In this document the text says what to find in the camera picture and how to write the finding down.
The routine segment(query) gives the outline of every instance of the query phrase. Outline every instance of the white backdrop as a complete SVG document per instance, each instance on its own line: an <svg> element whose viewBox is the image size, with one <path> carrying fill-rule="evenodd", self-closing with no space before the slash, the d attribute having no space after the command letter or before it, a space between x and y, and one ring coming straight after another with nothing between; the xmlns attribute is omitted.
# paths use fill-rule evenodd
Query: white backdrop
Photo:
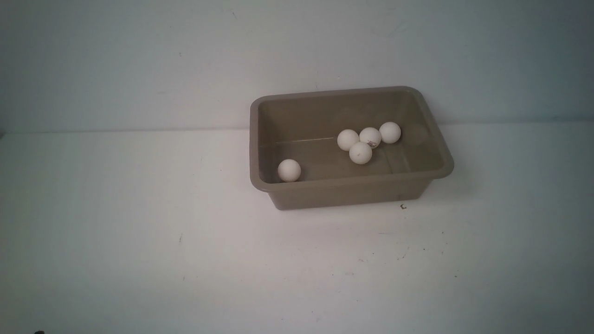
<svg viewBox="0 0 594 334"><path fill-rule="evenodd" d="M0 130L247 127L263 95L400 84L441 123L592 119L573 2L4 1Z"/></svg>

